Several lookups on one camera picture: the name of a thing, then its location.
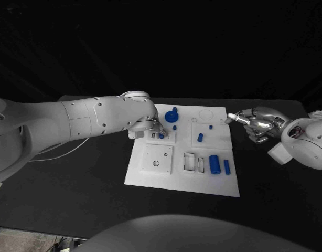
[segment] white board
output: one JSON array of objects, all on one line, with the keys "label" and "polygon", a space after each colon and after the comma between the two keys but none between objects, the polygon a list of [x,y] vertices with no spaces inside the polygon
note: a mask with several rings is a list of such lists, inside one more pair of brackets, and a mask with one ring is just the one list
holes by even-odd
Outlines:
[{"label": "white board", "polygon": [[[170,136],[160,139],[154,131],[147,131],[144,138],[135,140],[125,184],[239,197],[230,130],[225,123],[226,108],[158,104],[156,107]],[[164,117],[173,107],[177,107],[180,116],[176,123],[167,122]],[[219,156],[219,175],[210,172],[210,155]],[[225,160],[229,160],[230,175],[226,175]]]}]

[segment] black tabletop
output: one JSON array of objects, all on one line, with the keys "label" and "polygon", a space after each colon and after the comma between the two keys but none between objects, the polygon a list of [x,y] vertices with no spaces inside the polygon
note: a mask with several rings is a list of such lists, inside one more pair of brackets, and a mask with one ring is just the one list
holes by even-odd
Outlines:
[{"label": "black tabletop", "polygon": [[[156,104],[266,106],[292,119],[307,117],[286,100],[154,98]],[[232,221],[322,251],[322,170],[292,160],[279,165],[240,123],[230,124],[240,198],[124,185],[134,141],[128,132],[91,138],[68,156],[29,163],[0,189],[0,227],[91,238],[115,224],[157,214],[189,214]],[[68,152],[82,140],[41,157]]]}]

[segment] white cloth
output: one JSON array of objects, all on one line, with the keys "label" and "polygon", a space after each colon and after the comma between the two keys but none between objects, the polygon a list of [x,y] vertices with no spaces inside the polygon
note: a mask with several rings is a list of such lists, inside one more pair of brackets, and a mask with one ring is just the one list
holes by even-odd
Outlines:
[{"label": "white cloth", "polygon": [[311,112],[309,117],[312,119],[322,119],[322,110],[317,110],[317,111]]}]

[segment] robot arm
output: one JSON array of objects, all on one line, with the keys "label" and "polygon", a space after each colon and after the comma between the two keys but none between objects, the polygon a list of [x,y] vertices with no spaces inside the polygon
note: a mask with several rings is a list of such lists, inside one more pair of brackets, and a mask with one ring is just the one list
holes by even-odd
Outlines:
[{"label": "robot arm", "polygon": [[46,148],[124,130],[131,139],[141,138],[150,129],[167,135],[150,95],[141,91],[49,103],[0,99],[0,182]]},{"label": "robot arm", "polygon": [[279,164],[295,158],[308,167],[322,169],[322,120],[302,118],[294,121],[276,110],[265,107],[229,114],[229,118],[227,123],[236,120],[245,124],[250,139],[256,143],[266,140],[265,134],[282,139],[269,151]]}]

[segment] blue object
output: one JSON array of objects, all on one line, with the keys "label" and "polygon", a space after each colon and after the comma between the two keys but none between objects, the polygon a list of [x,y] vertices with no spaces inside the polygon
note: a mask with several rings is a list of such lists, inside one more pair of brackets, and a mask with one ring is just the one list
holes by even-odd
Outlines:
[{"label": "blue object", "polygon": [[209,157],[209,163],[210,163],[210,172],[212,172],[212,174],[216,174],[216,175],[220,174],[222,170],[220,170],[217,155],[212,155]]},{"label": "blue object", "polygon": [[203,136],[204,136],[204,135],[200,133],[200,134],[199,134],[199,138],[197,138],[197,141],[199,141],[199,142],[203,141]]},{"label": "blue object", "polygon": [[229,161],[225,160],[226,174],[230,175]]},{"label": "blue object", "polygon": [[176,107],[166,113],[166,120],[169,122],[176,122],[179,120],[179,109]]}]

